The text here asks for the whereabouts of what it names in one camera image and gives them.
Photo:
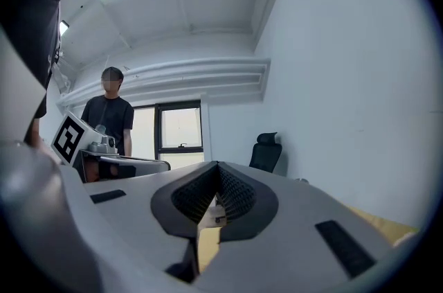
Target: ceiling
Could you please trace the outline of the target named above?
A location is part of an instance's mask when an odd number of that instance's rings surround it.
[[[61,0],[60,68],[69,78],[92,62],[154,39],[199,33],[258,38],[273,0]]]

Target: window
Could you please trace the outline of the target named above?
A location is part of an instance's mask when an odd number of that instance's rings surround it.
[[[171,169],[204,160],[199,101],[157,105],[155,130],[156,159]]]
[[[133,157],[155,159],[154,113],[154,107],[134,110],[133,131],[131,132]]]
[[[200,101],[135,107],[132,156],[167,161],[172,170],[202,162]]]

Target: ceiling beam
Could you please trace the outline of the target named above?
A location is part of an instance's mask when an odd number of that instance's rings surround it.
[[[177,0],[177,3],[179,5],[179,10],[181,13],[181,18],[183,20],[183,25],[185,27],[185,30],[192,32],[192,24],[189,22],[189,16],[188,13],[186,12],[185,1]]]
[[[189,31],[185,30],[176,30],[171,31],[169,33],[156,33],[153,35],[146,35],[143,39],[138,39],[135,41],[132,45],[132,50],[142,50],[143,48],[146,48],[150,46],[153,42],[160,42],[167,39],[175,39],[175,38],[182,38],[182,37],[191,37],[193,35],[223,35],[223,34],[233,34],[233,35],[252,35],[252,30],[250,27],[248,28],[224,28],[224,27],[207,27],[207,28],[196,28],[192,29],[192,31],[189,33]],[[87,70],[91,66],[95,64],[100,64],[104,60],[106,60],[108,57],[116,57],[116,56],[123,56],[128,51],[125,51],[124,49],[118,49],[114,51],[109,51],[108,53],[102,53],[102,55],[97,55],[93,58],[91,58],[91,62],[84,65],[80,72],[83,72],[84,70]]]
[[[79,71],[79,68],[77,68],[76,66],[72,65],[70,62],[68,62],[66,60],[66,58],[64,57],[63,48],[61,48],[61,50],[60,50],[60,56],[58,58],[58,62],[57,63],[59,65],[62,65],[64,68],[70,69],[71,72],[73,72],[73,73],[77,73]]]
[[[102,0],[99,0],[99,5],[102,8],[103,13],[105,14],[105,16],[107,17],[107,19],[109,20],[109,22],[111,23],[112,28],[115,30],[115,32],[118,34],[118,37],[120,38],[120,40],[123,42],[123,44],[128,48],[128,49],[132,49],[131,44],[129,44],[129,40],[127,37],[125,37],[121,31],[121,27],[118,25],[118,22],[116,21],[116,19],[114,18],[114,16],[112,15],[112,12],[109,11],[109,8],[106,7],[106,5],[102,2]]]
[[[130,97],[129,101],[135,101],[137,96],[146,100],[146,96],[156,97],[159,93],[165,97],[174,96],[181,91],[188,94],[205,91],[214,97],[231,92],[262,93],[270,65],[270,59],[255,57],[212,57],[148,64],[125,72],[127,81],[121,92]],[[62,96],[56,104],[60,109],[84,105],[100,90],[100,80],[94,80]]]

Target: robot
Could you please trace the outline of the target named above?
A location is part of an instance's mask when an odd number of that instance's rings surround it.
[[[74,292],[319,292],[391,250],[364,219],[303,181],[223,161],[142,175],[150,161],[118,156],[112,138],[72,114],[53,149],[72,157],[57,166],[23,143],[1,147],[0,198],[23,250]],[[85,155],[129,161],[136,175],[85,184],[73,166]],[[199,272],[197,225],[216,195],[228,224]]]
[[[66,166],[77,171],[83,183],[87,182],[85,161],[98,162],[100,179],[123,179],[171,170],[166,161],[124,157],[117,153],[112,136],[90,127],[71,112],[67,112],[55,133],[51,148]],[[118,172],[111,174],[111,167]]]

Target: light fixture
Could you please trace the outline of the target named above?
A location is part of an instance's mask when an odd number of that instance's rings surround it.
[[[69,28],[69,25],[65,21],[60,22],[60,37],[63,36],[63,33],[65,33]]]

